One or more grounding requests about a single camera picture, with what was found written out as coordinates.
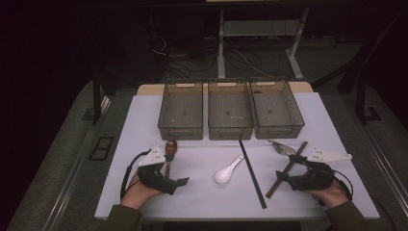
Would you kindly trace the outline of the long black chopstick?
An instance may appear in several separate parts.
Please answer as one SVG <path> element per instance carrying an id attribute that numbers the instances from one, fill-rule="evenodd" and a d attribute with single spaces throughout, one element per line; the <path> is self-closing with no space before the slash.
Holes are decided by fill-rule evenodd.
<path id="1" fill-rule="evenodd" d="M 243 156 L 244 156 L 244 158 L 245 158 L 245 162 L 246 162 L 246 165 L 247 165 L 247 168 L 248 168 L 248 171 L 249 171 L 249 174 L 250 174 L 252 183 L 253 183 L 253 185 L 254 185 L 256 194 L 257 194 L 258 199 L 259 199 L 259 201 L 260 201 L 261 207 L 262 207 L 262 209 L 266 209 L 266 208 L 267 208 L 267 204 L 266 204 L 266 202 L 265 202 L 265 200 L 264 200 L 264 196 L 263 196 L 262 191 L 261 191 L 261 189 L 260 189 L 258 180 L 257 180 L 257 178 L 256 178 L 255 172 L 254 172 L 254 170 L 253 170 L 252 164 L 250 163 L 250 159 L 249 159 L 249 157 L 248 157 L 248 155 L 247 155 L 247 152 L 246 152 L 246 149 L 245 149 L 245 147 L 244 147 L 244 145 L 243 145 L 242 140 L 239 140 L 239 145 L 240 145 L 242 154 L 243 154 Z"/>

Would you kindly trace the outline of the black metal stand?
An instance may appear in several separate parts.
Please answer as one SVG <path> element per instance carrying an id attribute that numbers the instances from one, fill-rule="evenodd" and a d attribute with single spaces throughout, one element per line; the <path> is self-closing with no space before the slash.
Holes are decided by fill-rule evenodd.
<path id="1" fill-rule="evenodd" d="M 363 124 L 366 124 L 368 121 L 379 121 L 381 119 L 373 107 L 366 105 L 366 90 L 367 82 L 364 79 L 359 79 L 357 81 L 356 115 Z"/>

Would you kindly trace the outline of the white metal desk frame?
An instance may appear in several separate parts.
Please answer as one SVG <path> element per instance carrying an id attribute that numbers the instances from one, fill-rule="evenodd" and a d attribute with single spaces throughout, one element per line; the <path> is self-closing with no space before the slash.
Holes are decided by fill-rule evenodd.
<path id="1" fill-rule="evenodd" d="M 217 74 L 225 78 L 224 39 L 232 37 L 293 37 L 292 46 L 285 50 L 294 78 L 303 80 L 295 53 L 300 43 L 310 9 L 302 10 L 299 19 L 226 20 L 224 11 L 219 12 Z"/>

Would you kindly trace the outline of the aluminium rail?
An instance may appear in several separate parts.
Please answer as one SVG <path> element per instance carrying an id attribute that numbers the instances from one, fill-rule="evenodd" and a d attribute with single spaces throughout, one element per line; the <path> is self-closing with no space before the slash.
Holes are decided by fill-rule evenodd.
<path id="1" fill-rule="evenodd" d="M 41 164 L 51 202 L 40 231 L 57 230 L 111 100 L 104 96 L 99 103 L 91 103 L 82 113 L 79 112 L 80 101 L 74 103 Z"/>
<path id="2" fill-rule="evenodd" d="M 404 214 L 408 217 L 408 191 L 405 189 L 401 180 L 395 173 L 395 170 L 391 166 L 389 160 L 385 156 L 385 153 L 381 149 L 379 143 L 375 139 L 374 135 L 370 131 L 367 124 L 365 124 L 355 113 L 355 105 L 347 97 L 344 99 L 347 109 L 353 117 L 353 121 L 356 123 L 359 131 L 363 134 L 366 145 L 368 146 L 371 156 L 378 165 L 382 172 L 387 184 L 389 185 L 393 195 L 395 196 L 399 206 L 404 211 Z"/>

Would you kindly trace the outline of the person's left hand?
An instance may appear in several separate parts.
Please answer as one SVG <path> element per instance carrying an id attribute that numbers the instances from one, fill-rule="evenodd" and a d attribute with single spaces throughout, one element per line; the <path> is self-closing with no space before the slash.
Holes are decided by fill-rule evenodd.
<path id="1" fill-rule="evenodd" d="M 120 200 L 120 205 L 139 210 L 148 200 L 161 194 L 160 191 L 146 187 L 140 181 L 136 172 L 129 183 L 127 191 Z"/>

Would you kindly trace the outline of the smoky transparent plastic bin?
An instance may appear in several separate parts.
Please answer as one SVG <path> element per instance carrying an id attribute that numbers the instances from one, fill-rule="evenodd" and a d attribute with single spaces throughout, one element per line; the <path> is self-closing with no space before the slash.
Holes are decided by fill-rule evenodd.
<path id="1" fill-rule="evenodd" d="M 259 140 L 296 139 L 305 122 L 288 82 L 251 81 L 255 137 Z"/>
<path id="2" fill-rule="evenodd" d="M 165 84 L 158 128 L 164 141 L 203 139 L 203 84 L 168 82 Z"/>
<path id="3" fill-rule="evenodd" d="M 253 120 L 245 80 L 208 83 L 208 128 L 212 141 L 250 140 Z"/>

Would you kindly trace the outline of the white ceramic spoon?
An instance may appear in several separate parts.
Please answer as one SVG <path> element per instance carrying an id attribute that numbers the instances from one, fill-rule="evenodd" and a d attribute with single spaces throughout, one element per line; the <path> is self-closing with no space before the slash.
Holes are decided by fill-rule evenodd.
<path id="1" fill-rule="evenodd" d="M 230 181 L 231 177 L 232 177 L 232 174 L 234 172 L 235 167 L 243 159 L 244 159 L 244 156 L 240 155 L 230 165 L 228 165 L 227 167 L 219 170 L 214 176 L 215 181 L 217 183 L 219 183 L 219 184 L 228 183 Z"/>

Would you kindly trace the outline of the white table cover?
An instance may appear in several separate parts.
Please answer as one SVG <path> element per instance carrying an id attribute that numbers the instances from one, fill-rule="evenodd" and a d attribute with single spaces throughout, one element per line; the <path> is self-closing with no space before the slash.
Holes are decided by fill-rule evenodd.
<path id="1" fill-rule="evenodd" d="M 135 157 L 157 145 L 165 145 L 157 122 L 162 98 L 137 95 L 126 117 L 111 168 L 100 195 L 95 215 L 106 218 L 119 200 L 124 173 L 136 167 Z M 179 141 L 170 167 L 173 179 L 190 180 L 173 195 L 163 194 L 147 202 L 142 212 L 148 220 L 303 220 L 324 218 L 321 206 L 307 193 L 282 183 L 272 197 L 266 193 L 288 158 L 277 154 L 268 141 L 242 141 L 267 204 L 262 209 L 245 159 L 234 169 L 230 181 L 219 184 L 215 174 L 230 165 L 242 151 L 238 141 Z"/>

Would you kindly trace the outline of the brown wooden spoon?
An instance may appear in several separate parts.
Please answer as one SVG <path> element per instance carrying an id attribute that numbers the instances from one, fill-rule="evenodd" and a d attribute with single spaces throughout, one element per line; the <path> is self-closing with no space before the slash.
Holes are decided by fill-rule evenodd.
<path id="1" fill-rule="evenodd" d="M 178 144 L 176 140 L 168 140 L 166 142 L 166 147 L 165 147 L 165 152 L 166 155 L 175 155 L 177 152 Z M 166 162 L 166 172 L 165 172 L 165 177 L 169 177 L 170 173 L 170 163 L 171 162 Z"/>

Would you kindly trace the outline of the person's right hand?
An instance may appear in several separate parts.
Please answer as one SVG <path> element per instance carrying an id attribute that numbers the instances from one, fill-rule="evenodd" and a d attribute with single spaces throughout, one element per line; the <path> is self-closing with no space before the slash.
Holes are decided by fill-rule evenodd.
<path id="1" fill-rule="evenodd" d="M 307 191 L 316 200 L 321 200 L 324 205 L 331 209 L 340 206 L 348 201 L 348 198 L 341 185 L 333 181 L 331 186 L 319 191 Z"/>

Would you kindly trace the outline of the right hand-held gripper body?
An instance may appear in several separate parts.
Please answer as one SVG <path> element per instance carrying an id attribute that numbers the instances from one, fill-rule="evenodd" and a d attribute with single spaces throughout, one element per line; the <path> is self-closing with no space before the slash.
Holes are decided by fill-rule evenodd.
<path id="1" fill-rule="evenodd" d="M 333 181 L 344 183 L 335 176 L 335 170 L 328 163 L 351 160 L 351 154 L 343 154 L 325 149 L 315 148 L 304 166 L 307 172 L 301 176 L 290 176 L 290 186 L 294 191 L 319 191 L 331 186 Z"/>

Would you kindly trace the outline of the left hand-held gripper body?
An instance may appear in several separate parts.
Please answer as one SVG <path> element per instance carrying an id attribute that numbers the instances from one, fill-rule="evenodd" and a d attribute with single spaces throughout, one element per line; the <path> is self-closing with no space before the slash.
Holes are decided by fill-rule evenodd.
<path id="1" fill-rule="evenodd" d="M 138 177 L 146 187 L 173 195 L 178 183 L 162 174 L 165 163 L 166 156 L 162 148 L 160 146 L 154 147 L 139 161 Z"/>

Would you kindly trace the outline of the black slanted beam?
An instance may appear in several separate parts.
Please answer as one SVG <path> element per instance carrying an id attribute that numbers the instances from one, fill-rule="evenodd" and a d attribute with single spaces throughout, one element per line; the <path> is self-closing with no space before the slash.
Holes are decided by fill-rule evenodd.
<path id="1" fill-rule="evenodd" d="M 373 28 L 370 30 L 370 33 L 365 38 L 363 44 L 352 60 L 316 80 L 311 84 L 311 87 L 316 90 L 327 82 L 343 74 L 343 78 L 341 79 L 339 85 L 337 85 L 337 91 L 339 93 L 351 92 L 354 85 L 361 78 L 362 72 L 367 66 L 370 58 L 403 13 L 404 10 L 401 10 L 397 13 L 390 13 L 380 20 L 375 20 L 372 23 Z"/>

